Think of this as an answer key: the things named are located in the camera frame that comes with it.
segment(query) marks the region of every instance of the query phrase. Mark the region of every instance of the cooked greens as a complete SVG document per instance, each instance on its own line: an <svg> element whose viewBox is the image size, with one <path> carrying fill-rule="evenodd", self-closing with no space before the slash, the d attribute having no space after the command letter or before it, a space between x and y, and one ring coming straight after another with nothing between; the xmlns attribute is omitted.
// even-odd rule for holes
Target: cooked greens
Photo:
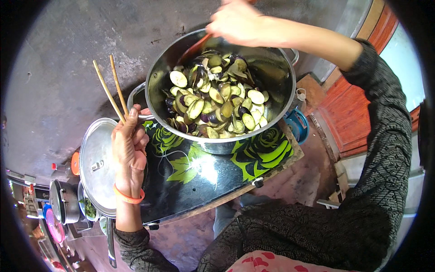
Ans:
<svg viewBox="0 0 435 272"><path fill-rule="evenodd" d="M92 205L89 198L81 199L79 202L84 204L85 215L90 218L95 218L95 216L97 216L97 210L95 209L94 205Z"/></svg>

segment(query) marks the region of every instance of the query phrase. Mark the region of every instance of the orange lid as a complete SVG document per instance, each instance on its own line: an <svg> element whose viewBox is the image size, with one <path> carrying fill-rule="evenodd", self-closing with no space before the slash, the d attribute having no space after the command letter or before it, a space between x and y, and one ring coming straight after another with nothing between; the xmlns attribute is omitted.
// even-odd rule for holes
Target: orange lid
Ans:
<svg viewBox="0 0 435 272"><path fill-rule="evenodd" d="M80 169L79 169L79 153L75 152L73 154L73 158L71 159L71 171L74 175L78 176L80 175Z"/></svg>

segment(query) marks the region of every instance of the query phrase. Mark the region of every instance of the pink basket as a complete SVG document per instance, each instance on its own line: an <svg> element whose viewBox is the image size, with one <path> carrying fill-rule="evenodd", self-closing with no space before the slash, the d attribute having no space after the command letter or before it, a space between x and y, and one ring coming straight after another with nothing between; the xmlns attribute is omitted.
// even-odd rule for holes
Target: pink basket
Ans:
<svg viewBox="0 0 435 272"><path fill-rule="evenodd" d="M58 243L62 243L65 240L64 227L56 219L52 209L47 209L46 221L48 225L48 230L50 231L53 239Z"/></svg>

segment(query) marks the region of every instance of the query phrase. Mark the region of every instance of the sleeve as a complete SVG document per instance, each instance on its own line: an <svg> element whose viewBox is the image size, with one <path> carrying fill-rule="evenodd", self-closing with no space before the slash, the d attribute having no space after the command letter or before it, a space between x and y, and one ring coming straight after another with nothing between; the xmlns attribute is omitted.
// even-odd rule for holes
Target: sleeve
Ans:
<svg viewBox="0 0 435 272"><path fill-rule="evenodd" d="M361 199L381 208L389 217L390 243L395 241L405 209L411 166L411 118L399 79L374 47L358 40L363 52L348 72L346 80L361 87L370 101L371 132L367 137L367 158L361 177L340 208Z"/></svg>
<svg viewBox="0 0 435 272"><path fill-rule="evenodd" d="M137 232L123 232L114 226L114 237L121 248L121 258L134 271L178 272L158 250L148 248L150 235L143 228Z"/></svg>

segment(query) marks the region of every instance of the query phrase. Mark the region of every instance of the lid handle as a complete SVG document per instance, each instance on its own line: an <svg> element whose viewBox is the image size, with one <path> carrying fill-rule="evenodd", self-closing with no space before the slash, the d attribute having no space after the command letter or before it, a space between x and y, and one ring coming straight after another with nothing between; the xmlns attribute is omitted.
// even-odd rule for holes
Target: lid handle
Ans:
<svg viewBox="0 0 435 272"><path fill-rule="evenodd" d="M90 167L90 172L94 173L96 170L102 168L103 166L104 166L104 161L96 162Z"/></svg>

